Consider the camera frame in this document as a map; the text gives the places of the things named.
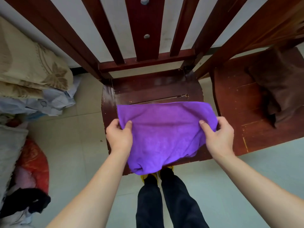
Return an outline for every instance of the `foot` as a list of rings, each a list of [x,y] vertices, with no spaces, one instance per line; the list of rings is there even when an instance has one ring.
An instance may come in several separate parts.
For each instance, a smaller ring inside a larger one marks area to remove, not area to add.
[[[146,179],[149,175],[150,175],[150,176],[153,176],[154,178],[156,178],[157,184],[158,184],[158,178],[157,178],[157,174],[156,174],[156,173],[141,175],[140,177],[141,177],[141,180],[143,181],[143,183],[145,183],[145,179]]]
[[[168,167],[165,167],[165,168],[161,169],[161,170],[158,172],[158,176],[159,176],[160,179],[161,179],[161,171],[164,170],[164,169],[167,169],[167,168],[168,168],[168,169],[171,169],[172,172],[173,172],[174,166],[168,166]]]

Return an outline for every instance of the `floor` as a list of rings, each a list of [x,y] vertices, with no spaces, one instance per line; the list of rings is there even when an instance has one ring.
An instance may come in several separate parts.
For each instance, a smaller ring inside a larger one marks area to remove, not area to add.
[[[180,66],[180,62],[157,67],[113,72],[114,77],[151,73]],[[200,81],[205,101],[215,109],[210,79]],[[33,226],[45,227],[93,177],[108,157],[101,114],[102,84],[82,74],[76,105],[59,117],[43,117],[29,125],[30,135],[48,158],[51,203],[35,214]],[[304,198],[304,139],[242,156],[255,169],[287,190]],[[230,179],[213,161],[176,166],[174,170],[197,200],[210,227],[268,227]],[[137,194],[143,183],[139,176],[123,176],[107,227],[134,228]],[[164,205],[165,227],[173,227]]]

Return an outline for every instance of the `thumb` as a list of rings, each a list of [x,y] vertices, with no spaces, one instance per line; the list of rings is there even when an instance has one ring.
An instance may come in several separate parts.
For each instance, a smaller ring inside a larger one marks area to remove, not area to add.
[[[203,129],[206,137],[210,136],[211,134],[214,133],[214,131],[210,128],[207,122],[200,120],[200,126]]]
[[[125,126],[124,130],[130,130],[130,131],[132,131],[132,122],[131,121],[128,121],[126,123],[126,126]]]

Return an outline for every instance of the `chair backrest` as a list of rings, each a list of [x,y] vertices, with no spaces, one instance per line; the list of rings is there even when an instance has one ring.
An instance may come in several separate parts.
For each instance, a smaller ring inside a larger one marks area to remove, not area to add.
[[[113,62],[93,55],[51,0],[5,0],[86,71],[108,84],[111,71],[184,61],[191,70],[247,0],[218,0],[191,49],[181,50],[199,0],[184,0],[170,52],[159,53],[165,0],[125,0],[136,57],[124,59],[100,0],[82,0]],[[303,0],[268,0],[200,69],[197,77],[244,50],[303,33]]]

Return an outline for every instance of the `wooden chair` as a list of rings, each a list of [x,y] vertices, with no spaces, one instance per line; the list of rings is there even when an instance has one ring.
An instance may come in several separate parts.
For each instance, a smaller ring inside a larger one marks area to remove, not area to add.
[[[218,113],[235,129],[234,151],[237,155],[304,136],[301,129],[304,126],[303,107],[279,129],[274,129],[267,121],[259,86],[244,71],[257,55],[229,60],[236,54],[259,47],[275,45],[286,50],[303,42],[304,0],[268,0],[195,72],[193,67],[247,0],[218,0],[193,47],[181,50],[199,2],[184,0],[168,53],[159,53],[165,0],[143,1],[146,0],[125,0],[136,57],[124,59],[100,0],[82,0],[114,60],[100,63],[50,0],[6,0],[104,84],[101,110],[105,128],[117,118],[117,104],[204,101],[198,79],[209,72]],[[304,60],[296,49],[289,53],[292,62],[304,67]],[[114,79],[109,73],[175,61],[184,61],[180,69]],[[182,158],[171,165],[211,158],[203,146],[195,157]],[[129,173],[126,166],[124,174]]]

